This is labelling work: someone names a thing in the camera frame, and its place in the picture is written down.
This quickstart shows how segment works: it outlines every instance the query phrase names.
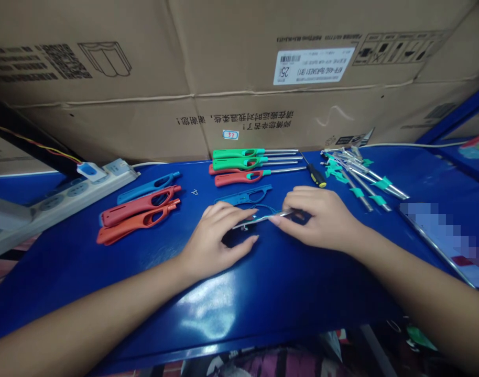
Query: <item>cardboard box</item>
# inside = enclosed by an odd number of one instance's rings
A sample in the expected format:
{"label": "cardboard box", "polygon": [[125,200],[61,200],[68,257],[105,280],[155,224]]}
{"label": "cardboard box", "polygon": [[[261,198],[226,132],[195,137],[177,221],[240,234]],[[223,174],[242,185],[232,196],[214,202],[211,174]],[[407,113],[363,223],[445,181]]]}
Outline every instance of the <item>cardboard box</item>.
{"label": "cardboard box", "polygon": [[0,175],[54,171],[0,137]]}
{"label": "cardboard box", "polygon": [[479,3],[448,41],[427,61],[417,82],[479,78]]}
{"label": "cardboard box", "polygon": [[166,2],[0,2],[0,99],[6,103],[185,94]]}
{"label": "cardboard box", "polygon": [[444,139],[455,139],[461,137],[473,137],[479,135],[479,114],[470,118],[462,124],[458,129],[451,132]]}
{"label": "cardboard box", "polygon": [[415,142],[478,90],[479,80],[392,89],[369,143]]}
{"label": "cardboard box", "polygon": [[475,3],[170,0],[197,94],[403,84]]}
{"label": "cardboard box", "polygon": [[26,108],[20,112],[98,165],[119,157],[131,163],[208,159],[192,99]]}
{"label": "cardboard box", "polygon": [[198,98],[210,151],[347,146],[383,113],[389,89]]}

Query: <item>forearm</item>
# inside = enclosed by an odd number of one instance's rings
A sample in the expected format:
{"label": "forearm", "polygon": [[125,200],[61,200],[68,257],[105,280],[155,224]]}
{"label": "forearm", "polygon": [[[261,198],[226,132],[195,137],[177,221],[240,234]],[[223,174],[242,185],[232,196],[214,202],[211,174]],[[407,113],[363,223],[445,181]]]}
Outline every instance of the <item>forearm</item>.
{"label": "forearm", "polygon": [[171,259],[75,301],[0,339],[0,376],[84,375],[194,282]]}
{"label": "forearm", "polygon": [[383,283],[443,353],[479,373],[479,292],[369,228],[360,233],[359,245],[349,254]]}

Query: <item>power strip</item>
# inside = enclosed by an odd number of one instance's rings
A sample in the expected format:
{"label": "power strip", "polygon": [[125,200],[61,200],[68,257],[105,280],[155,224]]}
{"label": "power strip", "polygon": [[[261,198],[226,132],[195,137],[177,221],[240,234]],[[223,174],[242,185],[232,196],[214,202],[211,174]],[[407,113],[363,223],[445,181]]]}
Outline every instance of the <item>power strip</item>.
{"label": "power strip", "polygon": [[103,169],[108,175],[101,180],[91,182],[79,178],[63,187],[64,190],[55,190],[51,196],[31,206],[33,220],[30,224],[17,230],[0,230],[0,254],[112,194],[140,175],[121,159],[105,165]]}

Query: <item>blue table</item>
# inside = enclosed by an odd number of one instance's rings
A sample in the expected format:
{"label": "blue table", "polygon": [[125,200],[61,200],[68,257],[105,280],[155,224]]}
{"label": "blue table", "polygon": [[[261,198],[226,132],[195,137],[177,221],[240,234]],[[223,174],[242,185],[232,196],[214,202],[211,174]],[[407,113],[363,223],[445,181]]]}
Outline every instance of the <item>blue table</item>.
{"label": "blue table", "polygon": [[[431,201],[479,190],[479,184],[419,148],[362,149],[372,168],[411,195]],[[308,152],[318,164],[318,152]],[[140,230],[112,246],[95,243],[98,215],[116,204],[112,194],[47,230],[0,286],[0,337],[73,300],[177,255],[216,198],[256,185],[273,185],[263,204],[280,208],[295,185],[311,185],[306,171],[275,174],[254,185],[217,188],[210,162],[142,168],[122,191],[179,170],[182,203],[159,227]],[[334,177],[339,193],[363,223],[427,262],[448,269],[393,211],[362,204]],[[398,201],[388,195],[392,207]],[[398,318],[401,309],[378,281],[352,258],[304,246],[268,221],[257,225],[254,250],[232,269],[183,292],[123,341],[95,374],[144,368],[252,345],[269,345],[342,327]]]}

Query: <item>electrical cord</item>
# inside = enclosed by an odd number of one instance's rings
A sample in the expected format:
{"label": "electrical cord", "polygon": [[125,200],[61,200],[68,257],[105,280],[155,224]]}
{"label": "electrical cord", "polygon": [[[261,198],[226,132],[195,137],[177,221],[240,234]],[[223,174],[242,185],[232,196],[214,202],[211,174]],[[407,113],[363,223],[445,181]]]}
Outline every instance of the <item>electrical cord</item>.
{"label": "electrical cord", "polygon": [[58,149],[55,149],[55,148],[51,148],[51,147],[46,147],[45,145],[42,145],[41,143],[37,143],[36,141],[33,141],[32,139],[28,139],[27,137],[24,137],[20,134],[17,134],[15,132],[12,132],[11,130],[5,128],[5,127],[2,127],[0,126],[0,130],[4,131],[4,132],[7,132],[9,134],[12,134],[20,139],[23,139],[25,141],[28,141],[29,143],[31,144],[34,144],[36,145],[37,147],[40,147],[40,148],[44,148],[46,149],[49,153],[51,154],[55,154],[57,156],[62,156],[62,157],[65,157],[65,158],[68,158],[69,160],[72,160],[73,162],[75,162],[77,165],[80,165],[82,163],[81,160],[79,160],[78,158],[75,158],[74,156],[71,156],[69,154],[66,154]]}
{"label": "electrical cord", "polygon": [[452,147],[455,145],[465,144],[467,141],[461,141],[458,143],[451,143],[451,144],[442,144],[442,145],[430,145],[430,144],[410,144],[410,143],[379,143],[379,144],[367,144],[361,146],[360,148],[365,147],[424,147],[424,148],[444,148],[444,147]]}
{"label": "electrical cord", "polygon": [[167,164],[167,162],[157,162],[157,161],[153,161],[153,162],[142,162],[142,163],[139,163],[139,164],[134,164],[134,165],[131,165],[131,167],[134,169],[134,168],[139,168],[139,167],[142,167],[142,166],[164,165],[164,164]]}

